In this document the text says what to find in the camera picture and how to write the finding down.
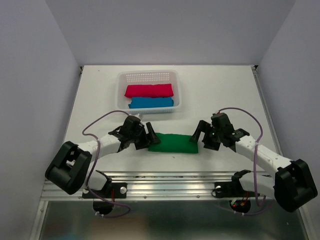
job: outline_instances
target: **white plastic basket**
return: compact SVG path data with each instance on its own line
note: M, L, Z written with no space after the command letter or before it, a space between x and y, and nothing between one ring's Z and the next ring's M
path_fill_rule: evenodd
M172 84L173 106L152 108L129 108L131 98L125 97L128 85ZM130 114L172 113L181 106L179 75L175 70L127 71L117 76L115 87L115 107Z

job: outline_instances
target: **white table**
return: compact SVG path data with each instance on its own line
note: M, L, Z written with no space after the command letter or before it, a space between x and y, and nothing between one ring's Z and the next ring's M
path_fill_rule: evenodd
M182 88L182 108L178 112L144 115L160 133L192 135L199 120L210 122L212 113L224 107L243 108L258 118L264 135L261 143L275 151L275 144L250 66L223 65L86 65L77 90L65 140L91 141L82 130L103 114L115 109L115 87L120 72L176 70ZM257 138L257 124L243 112L226 111L234 128L243 128ZM114 113L88 131L102 137L123 124L125 116ZM252 170L250 160L221 146L219 151L203 148L199 154L151 153L130 148L101 158L96 169L106 172L235 172Z

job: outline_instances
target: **reflective floor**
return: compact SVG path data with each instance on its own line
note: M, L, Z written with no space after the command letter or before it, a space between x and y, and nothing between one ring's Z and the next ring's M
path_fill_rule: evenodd
M299 212L275 204L257 216L239 216L218 201L130 202L120 218L95 216L90 201L49 202L41 240L304 240ZM221 201L221 206L229 203Z

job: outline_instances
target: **folded cloth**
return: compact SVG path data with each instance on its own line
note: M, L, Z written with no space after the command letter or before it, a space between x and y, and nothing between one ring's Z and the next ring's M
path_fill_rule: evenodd
M132 98L130 109L146 109L146 108L164 108L173 107L174 101L171 97L139 97Z
M160 143L151 144L149 152L197 154L198 143L190 142L190 135L156 133Z
M146 97L146 98L165 98L172 97L174 91L171 83L168 84L147 84L147 85L128 85L124 96L127 98Z

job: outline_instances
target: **folded red towel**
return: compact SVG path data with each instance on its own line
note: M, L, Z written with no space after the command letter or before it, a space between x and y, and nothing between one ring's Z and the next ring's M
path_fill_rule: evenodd
M155 85L128 85L125 94L127 98L146 97L146 98L167 98L174 95L171 83Z

